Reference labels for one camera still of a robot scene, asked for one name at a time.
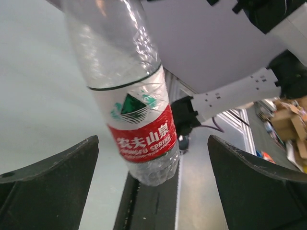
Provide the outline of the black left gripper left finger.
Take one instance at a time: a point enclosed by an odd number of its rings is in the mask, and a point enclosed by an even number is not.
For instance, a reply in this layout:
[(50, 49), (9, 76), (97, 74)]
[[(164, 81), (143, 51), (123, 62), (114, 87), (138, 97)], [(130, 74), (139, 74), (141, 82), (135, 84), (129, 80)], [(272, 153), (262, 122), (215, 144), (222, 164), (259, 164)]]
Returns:
[(91, 136), (44, 160), (0, 176), (2, 230), (77, 230), (98, 159)]

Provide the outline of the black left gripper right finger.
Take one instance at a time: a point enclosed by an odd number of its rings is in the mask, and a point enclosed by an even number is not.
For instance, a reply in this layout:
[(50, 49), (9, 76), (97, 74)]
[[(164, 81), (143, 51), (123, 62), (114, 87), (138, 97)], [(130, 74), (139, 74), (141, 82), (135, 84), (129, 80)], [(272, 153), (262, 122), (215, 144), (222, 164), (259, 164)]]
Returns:
[(230, 230), (305, 230), (307, 175), (236, 148), (215, 135), (208, 151)]

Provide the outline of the clear red-label water bottle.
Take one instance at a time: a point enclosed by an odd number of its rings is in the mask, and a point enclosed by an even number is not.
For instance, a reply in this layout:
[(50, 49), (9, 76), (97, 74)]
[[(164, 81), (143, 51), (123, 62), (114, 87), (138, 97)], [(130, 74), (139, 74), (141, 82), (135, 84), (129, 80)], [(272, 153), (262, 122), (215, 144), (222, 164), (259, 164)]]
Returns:
[(179, 148), (164, 68), (139, 0), (61, 3), (82, 76), (130, 174), (158, 186)]

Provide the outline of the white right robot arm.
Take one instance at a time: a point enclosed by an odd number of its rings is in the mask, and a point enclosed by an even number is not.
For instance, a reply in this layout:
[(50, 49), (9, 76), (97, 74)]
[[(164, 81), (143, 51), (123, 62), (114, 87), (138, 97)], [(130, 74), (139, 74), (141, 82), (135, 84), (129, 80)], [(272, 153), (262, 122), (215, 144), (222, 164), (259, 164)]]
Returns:
[(171, 104), (178, 135), (215, 115), (273, 97), (297, 99), (307, 94), (307, 3), (304, 0), (238, 0), (234, 13), (244, 12), (265, 35), (279, 39), (286, 50), (266, 67), (210, 92), (186, 96)]

